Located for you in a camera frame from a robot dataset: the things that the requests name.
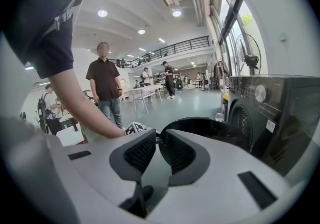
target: washing machine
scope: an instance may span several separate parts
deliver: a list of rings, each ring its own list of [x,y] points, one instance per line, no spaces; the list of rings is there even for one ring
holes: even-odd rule
[[[229,79],[227,121],[249,152],[286,175],[309,145],[320,118],[320,78],[255,75]]]

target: label sticker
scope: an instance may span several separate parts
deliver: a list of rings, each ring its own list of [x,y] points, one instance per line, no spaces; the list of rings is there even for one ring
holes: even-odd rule
[[[276,127],[276,124],[269,119],[266,124],[266,128],[273,133],[275,130],[275,127]]]

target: metal railing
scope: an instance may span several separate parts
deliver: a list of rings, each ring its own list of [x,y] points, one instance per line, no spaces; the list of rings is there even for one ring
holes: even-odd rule
[[[147,62],[154,61],[156,59],[166,57],[169,55],[181,53],[184,51],[197,49],[201,47],[207,47],[210,46],[209,43],[209,36],[203,36],[199,38],[193,38],[186,41],[182,41],[179,43],[176,43],[174,45],[166,46],[161,49],[158,49],[156,51],[153,51],[151,53],[147,53],[143,56],[140,56],[139,58],[133,60],[133,61],[126,61],[126,60],[115,60],[115,59],[109,59],[111,62],[113,62],[115,65],[117,65],[120,68],[134,68],[139,65],[145,64]]]

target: green tree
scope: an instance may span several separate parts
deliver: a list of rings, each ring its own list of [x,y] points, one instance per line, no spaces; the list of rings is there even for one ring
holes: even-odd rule
[[[245,14],[241,16],[244,26],[247,26],[248,23],[252,20],[252,15]]]

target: standing fan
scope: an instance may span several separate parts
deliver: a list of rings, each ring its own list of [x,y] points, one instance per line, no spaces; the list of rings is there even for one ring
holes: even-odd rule
[[[255,39],[247,34],[241,34],[235,42],[241,75],[258,75],[261,71],[261,52]]]

